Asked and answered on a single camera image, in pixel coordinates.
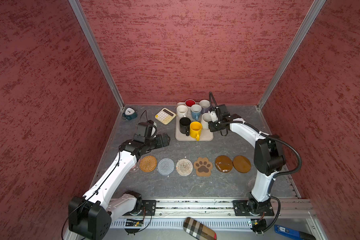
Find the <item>white speckled mug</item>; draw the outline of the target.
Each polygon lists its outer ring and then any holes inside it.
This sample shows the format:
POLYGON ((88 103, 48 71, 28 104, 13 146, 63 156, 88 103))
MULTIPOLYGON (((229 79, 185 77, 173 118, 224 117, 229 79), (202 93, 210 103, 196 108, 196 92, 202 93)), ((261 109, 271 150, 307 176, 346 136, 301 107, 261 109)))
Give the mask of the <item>white speckled mug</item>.
POLYGON ((201 124, 203 130, 209 130, 209 122, 212 121, 211 114, 210 113, 204 113, 201 118, 201 124))

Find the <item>woven rattan coaster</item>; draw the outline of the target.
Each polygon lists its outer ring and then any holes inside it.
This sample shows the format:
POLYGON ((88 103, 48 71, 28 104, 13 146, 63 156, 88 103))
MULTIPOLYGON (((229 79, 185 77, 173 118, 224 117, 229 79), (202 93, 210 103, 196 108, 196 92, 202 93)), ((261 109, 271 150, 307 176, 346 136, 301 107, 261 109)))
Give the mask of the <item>woven rattan coaster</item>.
POLYGON ((140 159, 140 169, 145 173, 154 171, 157 164, 158 161, 154 156, 146 156, 140 159))

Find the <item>black mug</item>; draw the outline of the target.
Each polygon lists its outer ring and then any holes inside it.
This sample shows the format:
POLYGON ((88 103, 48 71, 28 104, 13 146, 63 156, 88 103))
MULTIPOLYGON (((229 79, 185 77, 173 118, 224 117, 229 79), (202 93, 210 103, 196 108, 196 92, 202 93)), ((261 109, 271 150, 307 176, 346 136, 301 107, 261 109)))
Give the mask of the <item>black mug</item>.
POLYGON ((179 120, 180 132, 182 134, 186 135, 187 137, 190 135, 190 124, 191 123, 192 123, 192 121, 187 117, 183 117, 179 120))

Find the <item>grey knitted coaster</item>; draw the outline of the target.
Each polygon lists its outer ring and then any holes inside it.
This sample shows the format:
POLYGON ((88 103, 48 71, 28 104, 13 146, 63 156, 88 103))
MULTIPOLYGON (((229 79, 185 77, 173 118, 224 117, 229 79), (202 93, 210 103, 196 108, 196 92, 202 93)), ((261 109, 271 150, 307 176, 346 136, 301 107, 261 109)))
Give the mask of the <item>grey knitted coaster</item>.
POLYGON ((168 176, 175 169, 175 164, 172 159, 164 158, 158 163, 158 172, 163 176, 168 176))

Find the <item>yellow mug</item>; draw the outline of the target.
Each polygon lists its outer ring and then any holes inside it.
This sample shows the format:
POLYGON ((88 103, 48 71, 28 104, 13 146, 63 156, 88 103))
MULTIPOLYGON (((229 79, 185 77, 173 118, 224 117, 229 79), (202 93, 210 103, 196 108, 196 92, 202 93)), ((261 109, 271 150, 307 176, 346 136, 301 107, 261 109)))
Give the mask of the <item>yellow mug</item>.
POLYGON ((202 132, 202 124, 200 122, 194 121, 190 124, 190 136, 196 141, 200 140, 202 132))

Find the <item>pink flower coaster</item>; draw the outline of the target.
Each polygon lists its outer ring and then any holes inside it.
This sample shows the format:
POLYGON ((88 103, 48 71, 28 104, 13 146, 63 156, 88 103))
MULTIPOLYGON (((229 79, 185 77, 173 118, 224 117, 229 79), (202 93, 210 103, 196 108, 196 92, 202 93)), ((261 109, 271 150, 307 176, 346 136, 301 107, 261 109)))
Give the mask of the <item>pink flower coaster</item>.
POLYGON ((129 172, 131 172, 131 173, 136 173, 139 169, 140 169, 140 164, 139 164, 139 163, 136 163, 136 164, 129 170, 129 172))

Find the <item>multicolour woven coaster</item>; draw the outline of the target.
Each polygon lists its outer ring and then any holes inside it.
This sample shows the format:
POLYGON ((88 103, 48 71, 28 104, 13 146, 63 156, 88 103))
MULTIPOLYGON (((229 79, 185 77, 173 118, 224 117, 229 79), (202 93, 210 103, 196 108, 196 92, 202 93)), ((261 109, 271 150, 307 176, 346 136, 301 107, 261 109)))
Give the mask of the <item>multicolour woven coaster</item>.
POLYGON ((176 164, 176 170, 180 176, 188 176, 193 171, 193 163, 188 159, 180 159, 176 164))

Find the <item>dark brown glossy coaster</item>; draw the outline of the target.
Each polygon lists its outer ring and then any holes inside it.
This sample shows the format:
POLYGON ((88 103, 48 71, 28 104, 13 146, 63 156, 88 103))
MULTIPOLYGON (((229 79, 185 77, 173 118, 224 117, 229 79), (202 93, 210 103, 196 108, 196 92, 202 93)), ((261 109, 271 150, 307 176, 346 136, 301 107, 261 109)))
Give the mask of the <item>dark brown glossy coaster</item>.
POLYGON ((228 173, 233 169, 233 161, 228 156, 221 155, 216 158, 215 167, 222 173, 228 173))

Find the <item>brown round coaster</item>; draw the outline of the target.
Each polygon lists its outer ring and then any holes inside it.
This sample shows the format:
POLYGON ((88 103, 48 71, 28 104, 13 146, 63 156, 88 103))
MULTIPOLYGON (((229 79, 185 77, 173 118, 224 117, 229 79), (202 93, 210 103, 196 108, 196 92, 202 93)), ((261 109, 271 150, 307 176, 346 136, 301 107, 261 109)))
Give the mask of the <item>brown round coaster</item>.
POLYGON ((249 159, 244 156, 234 157, 233 166, 240 173, 248 173, 252 167, 249 159))

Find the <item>paw shaped cork coaster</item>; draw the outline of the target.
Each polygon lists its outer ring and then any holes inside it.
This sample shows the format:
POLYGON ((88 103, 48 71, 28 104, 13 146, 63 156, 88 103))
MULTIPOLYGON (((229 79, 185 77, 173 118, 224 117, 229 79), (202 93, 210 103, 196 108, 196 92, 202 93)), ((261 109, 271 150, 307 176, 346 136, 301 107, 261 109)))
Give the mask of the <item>paw shaped cork coaster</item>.
POLYGON ((199 177, 209 177, 212 173, 213 163, 209 161, 208 158, 199 157, 194 162, 194 168, 196 170, 196 174, 199 177))

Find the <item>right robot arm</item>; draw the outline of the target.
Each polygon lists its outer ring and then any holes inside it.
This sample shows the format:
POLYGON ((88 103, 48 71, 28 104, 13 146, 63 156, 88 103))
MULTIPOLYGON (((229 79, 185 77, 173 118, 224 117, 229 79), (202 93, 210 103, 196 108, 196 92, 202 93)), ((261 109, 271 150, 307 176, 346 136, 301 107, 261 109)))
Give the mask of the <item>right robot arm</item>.
POLYGON ((244 121, 238 115, 223 114, 218 116, 210 112, 212 120, 208 122, 211 132, 232 131, 254 148, 254 165, 257 169, 255 185, 249 194, 248 211, 259 215, 270 207, 270 192, 275 181, 275 175, 286 164, 280 137, 264 133, 244 121))

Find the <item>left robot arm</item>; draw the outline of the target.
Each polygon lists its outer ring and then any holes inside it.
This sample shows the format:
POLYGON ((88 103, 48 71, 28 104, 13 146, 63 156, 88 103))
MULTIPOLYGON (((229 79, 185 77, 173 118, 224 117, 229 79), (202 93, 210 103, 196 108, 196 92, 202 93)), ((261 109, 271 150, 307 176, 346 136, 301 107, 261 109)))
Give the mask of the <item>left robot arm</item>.
POLYGON ((112 196, 142 155, 167 147, 170 140, 163 133, 142 142, 127 140, 122 143, 114 162, 95 185, 82 197, 73 197, 69 202, 69 230, 89 240, 101 240, 113 220, 126 213, 140 214, 143 210, 141 194, 129 191, 116 200, 112 200, 112 196))

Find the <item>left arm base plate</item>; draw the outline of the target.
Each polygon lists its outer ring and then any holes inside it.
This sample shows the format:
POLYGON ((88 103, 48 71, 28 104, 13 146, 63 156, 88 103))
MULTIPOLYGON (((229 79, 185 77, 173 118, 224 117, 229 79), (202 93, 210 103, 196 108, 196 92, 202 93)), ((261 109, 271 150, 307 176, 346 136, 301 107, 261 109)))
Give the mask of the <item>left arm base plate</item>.
POLYGON ((137 200, 135 208, 129 212, 130 216, 154 215, 156 211, 156 200, 137 200))

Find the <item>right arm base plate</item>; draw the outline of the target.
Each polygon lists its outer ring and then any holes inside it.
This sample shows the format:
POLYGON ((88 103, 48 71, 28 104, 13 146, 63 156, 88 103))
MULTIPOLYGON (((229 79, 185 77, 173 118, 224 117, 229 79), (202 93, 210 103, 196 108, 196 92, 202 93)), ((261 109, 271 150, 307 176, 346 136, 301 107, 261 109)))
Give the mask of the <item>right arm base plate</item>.
POLYGON ((241 217, 257 217, 257 216, 274 216, 274 210, 270 199, 265 202, 257 202, 254 199, 250 200, 234 200, 233 209, 235 216, 241 217))

